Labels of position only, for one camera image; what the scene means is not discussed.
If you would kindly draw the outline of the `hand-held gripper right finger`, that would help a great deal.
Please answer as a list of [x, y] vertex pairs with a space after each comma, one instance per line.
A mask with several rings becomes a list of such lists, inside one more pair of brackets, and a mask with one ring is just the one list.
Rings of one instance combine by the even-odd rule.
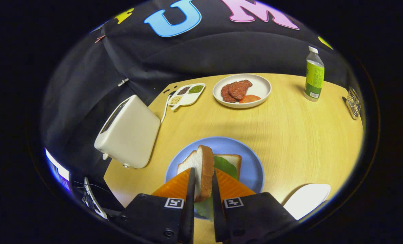
[[217, 243], [271, 243], [297, 226], [296, 219], [270, 193], [254, 193], [215, 169], [212, 181]]

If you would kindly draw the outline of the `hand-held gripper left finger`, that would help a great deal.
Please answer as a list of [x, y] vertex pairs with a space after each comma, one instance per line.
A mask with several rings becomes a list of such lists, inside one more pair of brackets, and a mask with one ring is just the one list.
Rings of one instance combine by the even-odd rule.
[[194, 243], [195, 168], [185, 170], [184, 198], [138, 194], [120, 214], [120, 227], [144, 244]]

